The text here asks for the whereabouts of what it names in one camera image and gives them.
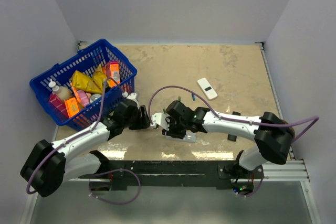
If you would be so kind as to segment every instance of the robotic arm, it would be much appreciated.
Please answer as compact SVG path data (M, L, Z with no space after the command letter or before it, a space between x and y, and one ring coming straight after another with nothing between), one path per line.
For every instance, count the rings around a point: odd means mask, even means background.
M104 143L113 137L120 135L124 128L128 127L130 130L146 129L150 126L150 120L146 112L145 106L139 106L136 99L136 94L130 94L125 100L120 102L116 107L112 115L107 115L101 119L97 127L90 133L78 137L73 142L60 148L54 155L48 159L48 161L41 167L36 176L33 179L32 186L42 196L46 197L55 192L62 182L68 181L72 178L77 178L86 174L98 174L110 170L110 164L118 164L117 161L109 161L103 154L98 151L92 151L85 156L79 156L87 150L91 150L94 146ZM244 138L253 140L257 146L241 151L237 156L237 159L227 161L222 168L222 163L212 163L207 161L206 165L211 166L211 173L206 174L209 171L208 166L202 166L200 175L193 176L194 179L188 179L189 186L208 186L206 183L212 183L219 189L228 189L227 185L223 185L223 179L248 177L250 172L263 163L270 161L275 164L285 164L291 142L294 137L294 132L290 128L276 128L252 125L248 123L236 123L219 119L208 108L196 108L194 111L186 107L180 101L173 101L166 110L167 114L156 113L152 115L152 126L163 127L162 134L172 138L178 138L185 140L187 131L191 132L222 132L231 135L242 136ZM217 113L219 115L235 118L252 120L257 122L266 122L271 124L285 124L282 120L277 118L270 112L265 112L263 116L236 116ZM29 181L33 171L37 165L55 148L64 144L67 139L48 143L45 140L38 142L33 148L30 156L28 157L25 165L23 166L20 174L26 180ZM127 167L127 161L119 162L122 167ZM155 165L151 162L138 162L132 161L132 167L137 165L138 174L157 173L162 175L163 172L170 174L184 173L195 170L193 167L199 165L197 162L183 162L185 166L177 167L176 164L162 163L162 166L155 162ZM215 165L218 173L213 173L213 165ZM167 185L167 180L153 180L159 176L143 176L143 185ZM180 179L183 176L172 176L171 185L180 185ZM114 182L115 187L123 187L120 185L122 180Z

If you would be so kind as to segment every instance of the tin can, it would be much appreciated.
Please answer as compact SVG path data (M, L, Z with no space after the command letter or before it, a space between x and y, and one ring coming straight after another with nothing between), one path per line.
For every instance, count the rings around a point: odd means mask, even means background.
M91 97L90 97L90 103L93 103L95 100L101 98L101 94L93 94Z

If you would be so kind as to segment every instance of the gray floor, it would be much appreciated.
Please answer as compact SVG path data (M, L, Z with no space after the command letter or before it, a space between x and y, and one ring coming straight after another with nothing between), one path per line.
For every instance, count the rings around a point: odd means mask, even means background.
M126 200L136 190L130 187L105 197ZM32 223L311 223L300 183L266 182L247 199L214 188L144 187L138 199L125 206L88 194L87 182L67 182L47 198L38 196Z

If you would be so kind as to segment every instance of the black and white robotic arm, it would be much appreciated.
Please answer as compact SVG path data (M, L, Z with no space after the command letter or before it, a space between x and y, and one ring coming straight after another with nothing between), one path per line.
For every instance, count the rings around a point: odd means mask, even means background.
M270 112L265 112L263 116L252 117L217 114L233 119L285 124ZM78 137L51 156L34 177L32 187L42 197L46 197L55 192L63 182L70 179L109 171L110 161L100 152L92 151L84 156L80 156L80 154L120 135L126 127L130 130L140 130L149 128L150 125L145 106L139 106L135 93L130 94L118 104L112 115L103 117L90 133ZM180 140L184 140L187 137L187 132L191 131L194 133L221 132L255 141L255 147L241 151L234 162L230 162L224 167L224 172L233 177L249 174L250 171L267 161L285 164L294 137L294 132L290 128L264 127L250 123L226 121L219 119L208 108L199 107L193 111L180 101L173 101L167 107L166 114L152 115L152 126L161 126L163 127L163 135ZM78 132L70 137L81 134L82 132ZM38 142L23 166L20 172L21 176L28 181L41 160L52 150L65 144L70 137L53 143L48 143L45 140Z

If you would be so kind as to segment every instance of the bottle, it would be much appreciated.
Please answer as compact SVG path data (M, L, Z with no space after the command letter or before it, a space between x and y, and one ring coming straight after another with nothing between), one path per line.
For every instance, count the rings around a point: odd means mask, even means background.
M49 87L52 88L53 94L57 95L62 102L65 102L72 97L69 89L56 85L56 82L54 82L52 79L50 80Z

